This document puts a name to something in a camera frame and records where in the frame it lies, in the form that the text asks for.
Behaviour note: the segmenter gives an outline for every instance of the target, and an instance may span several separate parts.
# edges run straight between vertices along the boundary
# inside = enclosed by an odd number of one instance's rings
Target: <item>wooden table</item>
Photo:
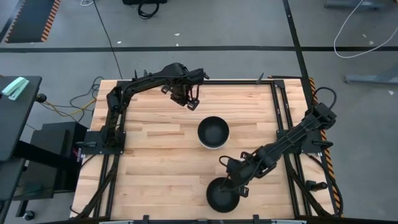
[[[284,81],[296,125],[307,110],[303,89],[300,80]],[[116,82],[101,82],[91,130],[100,130],[104,125],[108,110],[106,94]],[[111,219],[142,220],[143,215],[150,215],[151,220],[252,219],[253,214],[264,219],[293,218],[283,159],[270,174],[250,182],[249,197],[241,198],[232,212],[214,211],[205,196],[207,185],[214,178],[226,176],[225,168],[218,162],[220,156],[239,158],[242,151],[252,152],[276,140],[270,86],[203,85],[200,101],[199,107],[190,111],[171,101],[160,88],[133,97],[127,111],[126,148],[120,158]],[[229,139],[222,149],[205,149],[198,140],[197,127],[208,116],[219,116],[229,124]],[[282,117],[287,129],[283,110]],[[306,179],[326,182],[318,164],[305,155],[301,160]],[[80,172],[74,210],[81,211],[98,188],[102,161],[103,156],[97,155]],[[296,191],[300,213],[304,214],[297,186]],[[329,191],[313,194],[325,210],[333,213]],[[104,195],[100,215],[105,211],[107,192]]]

